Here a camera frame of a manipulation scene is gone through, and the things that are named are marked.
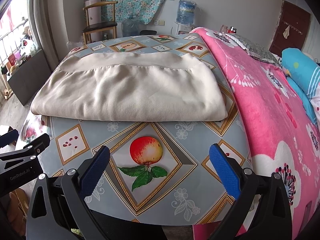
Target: blue pillow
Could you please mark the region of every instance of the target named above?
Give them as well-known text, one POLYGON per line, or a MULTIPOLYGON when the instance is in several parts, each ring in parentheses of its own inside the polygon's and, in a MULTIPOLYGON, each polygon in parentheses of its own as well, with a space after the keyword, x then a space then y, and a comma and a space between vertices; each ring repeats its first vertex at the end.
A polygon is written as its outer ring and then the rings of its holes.
POLYGON ((299 49, 288 48, 282 51, 282 69, 302 88, 309 100, 314 97, 320 81, 320 67, 317 63, 299 49))
POLYGON ((316 119, 316 114, 315 111, 313 110, 313 106, 311 105, 309 98, 307 95, 303 92, 303 90, 294 82, 294 80, 291 77, 287 77, 287 82, 289 85, 293 88, 293 90, 296 92, 298 97, 300 97, 304 110, 307 113, 307 116, 311 120, 313 124, 317 124, 317 119, 316 119))

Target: door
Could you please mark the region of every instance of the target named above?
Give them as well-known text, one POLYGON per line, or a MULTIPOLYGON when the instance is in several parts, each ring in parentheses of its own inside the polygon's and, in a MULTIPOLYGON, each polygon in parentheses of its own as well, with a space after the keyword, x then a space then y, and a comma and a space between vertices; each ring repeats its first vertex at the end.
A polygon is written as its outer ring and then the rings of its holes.
POLYGON ((276 30, 270 51, 279 57, 286 48, 302 49, 307 37, 311 15, 300 7, 283 2, 279 26, 276 30))

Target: silver screw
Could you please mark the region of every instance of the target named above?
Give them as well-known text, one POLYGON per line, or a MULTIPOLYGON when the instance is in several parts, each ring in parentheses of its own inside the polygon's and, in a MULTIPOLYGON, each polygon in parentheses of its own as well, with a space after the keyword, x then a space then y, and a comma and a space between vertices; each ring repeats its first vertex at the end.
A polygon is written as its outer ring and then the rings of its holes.
POLYGON ((245 168, 243 171, 244 171, 244 174, 246 174, 246 175, 251 175, 252 174, 252 170, 249 169, 249 168, 245 168))
POLYGON ((44 179, 45 178, 45 174, 44 173, 41 173, 39 176, 38 176, 38 179, 44 179))
POLYGON ((273 176, 276 178, 276 179, 281 179, 281 175, 279 173, 275 173, 273 174, 273 176))
POLYGON ((70 170, 67 171, 67 174, 68 174, 69 176, 72 176, 72 175, 75 174, 75 173, 76 173, 76 170, 75 170, 75 169, 70 169, 70 170))

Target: pink blanket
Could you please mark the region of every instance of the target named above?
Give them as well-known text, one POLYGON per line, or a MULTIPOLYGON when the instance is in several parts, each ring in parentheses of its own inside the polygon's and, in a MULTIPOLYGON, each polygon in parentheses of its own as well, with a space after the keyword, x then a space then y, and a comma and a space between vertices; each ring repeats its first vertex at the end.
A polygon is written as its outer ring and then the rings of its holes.
POLYGON ((280 68, 253 59, 225 35, 205 28, 193 32, 201 35, 233 90, 255 172, 282 176, 294 239, 320 201, 318 129, 280 68))

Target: white stripe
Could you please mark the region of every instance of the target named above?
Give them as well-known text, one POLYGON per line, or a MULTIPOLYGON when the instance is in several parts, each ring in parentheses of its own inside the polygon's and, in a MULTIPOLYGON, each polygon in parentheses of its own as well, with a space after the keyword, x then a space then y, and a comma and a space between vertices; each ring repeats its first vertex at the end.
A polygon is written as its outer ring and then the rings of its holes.
POLYGON ((318 69, 318 72, 316 73, 315 75, 315 78, 313 80, 313 83, 312 83, 312 86, 311 86, 311 90, 310 90, 310 94, 309 96, 311 96, 312 94, 314 94, 314 91, 316 90, 316 87, 318 85, 318 82, 319 82, 319 73, 320 73, 320 68, 318 69))
POLYGON ((315 73, 316 73, 317 68, 318 68, 318 67, 316 67, 316 68, 315 68, 315 70, 313 71, 313 74, 312 74, 312 76, 311 76, 310 83, 309 83, 309 87, 308 87, 308 93, 307 93, 307 95, 309 95, 310 85, 311 85, 311 82, 312 82, 313 76, 314 76, 314 75, 315 75, 315 73))

